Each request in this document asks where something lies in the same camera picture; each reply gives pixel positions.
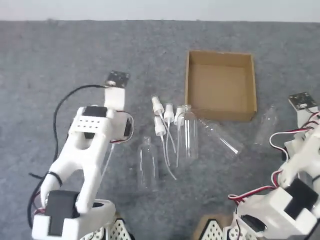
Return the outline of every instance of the clear plastic bottle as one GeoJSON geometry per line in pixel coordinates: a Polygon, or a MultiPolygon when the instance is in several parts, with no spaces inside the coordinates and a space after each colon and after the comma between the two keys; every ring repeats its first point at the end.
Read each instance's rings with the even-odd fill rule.
{"type": "Polygon", "coordinates": [[[137,184],[141,192],[158,190],[158,160],[157,149],[151,143],[149,136],[143,137],[143,143],[137,150],[137,184]]]}
{"type": "Polygon", "coordinates": [[[218,144],[222,146],[226,151],[224,155],[230,159],[238,156],[244,149],[244,144],[241,142],[240,137],[233,136],[228,133],[224,128],[217,122],[209,120],[200,120],[200,124],[203,126],[204,130],[208,136],[213,140],[213,144],[218,144]]]}
{"type": "Polygon", "coordinates": [[[185,167],[198,158],[198,121],[191,105],[183,105],[177,118],[176,167],[185,167]]]}
{"type": "Polygon", "coordinates": [[[276,106],[271,105],[262,116],[261,124],[254,139],[254,144],[262,147],[269,147],[269,138],[275,132],[277,122],[278,116],[276,106]]]}

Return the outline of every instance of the robotic arm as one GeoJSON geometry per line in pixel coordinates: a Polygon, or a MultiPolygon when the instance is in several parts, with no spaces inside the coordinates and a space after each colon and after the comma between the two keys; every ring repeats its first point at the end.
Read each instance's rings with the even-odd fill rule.
{"type": "Polygon", "coordinates": [[[307,93],[290,96],[289,101],[297,111],[301,130],[285,143],[291,158],[277,171],[274,190],[266,195],[250,195],[238,202],[231,226],[223,229],[226,240],[305,236],[320,218],[320,112],[307,93]],[[304,102],[293,104],[296,99],[304,102]],[[311,107],[315,112],[310,111],[309,103],[313,103],[311,107]],[[311,176],[313,186],[298,178],[299,174],[311,176]]]}
{"type": "Polygon", "coordinates": [[[101,227],[109,239],[115,205],[95,198],[105,173],[109,143],[125,142],[133,133],[133,119],[123,111],[128,79],[129,74],[112,71],[105,85],[104,106],[78,109],[61,153],[41,185],[45,212],[34,216],[34,239],[79,240],[101,227]],[[76,170],[83,170],[84,175],[80,192],[60,190],[76,170]]]}

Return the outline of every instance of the bottle neck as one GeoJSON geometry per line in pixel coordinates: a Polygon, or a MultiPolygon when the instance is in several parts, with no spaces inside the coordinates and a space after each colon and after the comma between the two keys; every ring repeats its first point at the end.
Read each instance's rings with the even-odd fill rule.
{"type": "Polygon", "coordinates": [[[185,104],[182,106],[182,109],[184,112],[191,112],[191,105],[190,104],[185,104]]]}
{"type": "Polygon", "coordinates": [[[151,138],[149,136],[144,136],[142,141],[144,144],[150,144],[151,138]]]}

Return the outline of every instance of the open cardboard box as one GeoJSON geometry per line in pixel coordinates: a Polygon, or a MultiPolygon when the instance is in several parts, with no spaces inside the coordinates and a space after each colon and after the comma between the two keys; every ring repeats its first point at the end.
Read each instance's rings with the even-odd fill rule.
{"type": "Polygon", "coordinates": [[[257,112],[251,54],[190,51],[187,56],[185,104],[198,118],[250,121],[257,112]]]}

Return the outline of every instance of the white spray cap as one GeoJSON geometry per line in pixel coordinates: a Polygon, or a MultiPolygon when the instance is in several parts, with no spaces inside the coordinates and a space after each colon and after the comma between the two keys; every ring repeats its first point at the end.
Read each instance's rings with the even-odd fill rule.
{"type": "Polygon", "coordinates": [[[154,114],[156,114],[156,115],[163,114],[165,110],[164,110],[164,107],[162,106],[158,96],[156,96],[156,95],[152,96],[151,101],[152,101],[154,114]]]}
{"type": "Polygon", "coordinates": [[[164,112],[164,121],[166,123],[172,123],[175,120],[175,114],[174,114],[174,106],[172,103],[167,103],[165,105],[165,112],[164,112]]]}
{"type": "Polygon", "coordinates": [[[174,116],[174,125],[178,124],[178,117],[180,114],[182,114],[182,112],[184,111],[182,106],[178,106],[176,108],[176,112],[175,112],[175,116],[174,116]]]}
{"type": "Polygon", "coordinates": [[[154,116],[154,131],[156,136],[166,135],[166,128],[159,115],[154,116]]]}

